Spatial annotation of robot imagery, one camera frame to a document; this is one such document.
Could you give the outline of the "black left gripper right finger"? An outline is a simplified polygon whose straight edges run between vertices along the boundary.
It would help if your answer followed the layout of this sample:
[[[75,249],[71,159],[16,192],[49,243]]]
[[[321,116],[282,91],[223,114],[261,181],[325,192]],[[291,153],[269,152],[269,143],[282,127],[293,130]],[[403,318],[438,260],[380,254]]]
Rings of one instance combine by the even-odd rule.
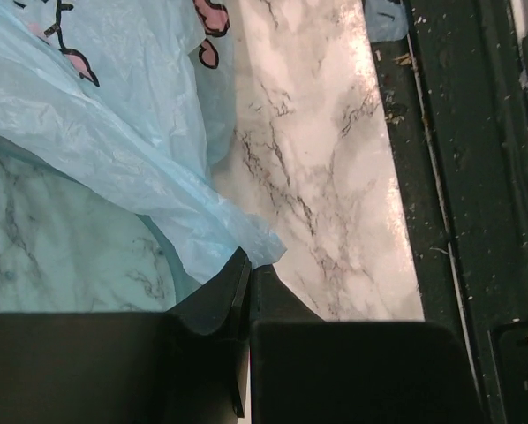
[[[270,266],[251,280],[255,423],[482,423],[465,352],[430,322],[330,322]]]

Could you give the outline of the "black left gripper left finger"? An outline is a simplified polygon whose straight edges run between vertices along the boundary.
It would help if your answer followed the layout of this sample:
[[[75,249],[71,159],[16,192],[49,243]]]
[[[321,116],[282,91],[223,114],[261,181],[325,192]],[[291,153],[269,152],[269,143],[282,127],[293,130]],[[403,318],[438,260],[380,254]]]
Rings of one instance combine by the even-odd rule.
[[[0,314],[0,423],[234,423],[251,263],[168,311]]]

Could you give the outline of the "teal transparent plastic tray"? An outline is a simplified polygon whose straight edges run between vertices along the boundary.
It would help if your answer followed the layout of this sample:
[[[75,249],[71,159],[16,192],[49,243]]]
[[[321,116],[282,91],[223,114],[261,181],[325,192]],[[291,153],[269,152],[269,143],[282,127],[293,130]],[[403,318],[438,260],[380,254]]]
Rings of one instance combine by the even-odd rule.
[[[147,217],[0,137],[0,313],[165,311],[194,289]]]

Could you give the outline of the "light blue plastic bag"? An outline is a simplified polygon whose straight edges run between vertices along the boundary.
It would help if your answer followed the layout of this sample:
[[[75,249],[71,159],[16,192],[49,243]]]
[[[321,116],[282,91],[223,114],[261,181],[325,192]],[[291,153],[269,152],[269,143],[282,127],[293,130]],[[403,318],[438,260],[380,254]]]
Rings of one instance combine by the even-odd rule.
[[[236,121],[222,1],[0,1],[0,137],[148,216],[200,283],[285,247],[222,197]]]

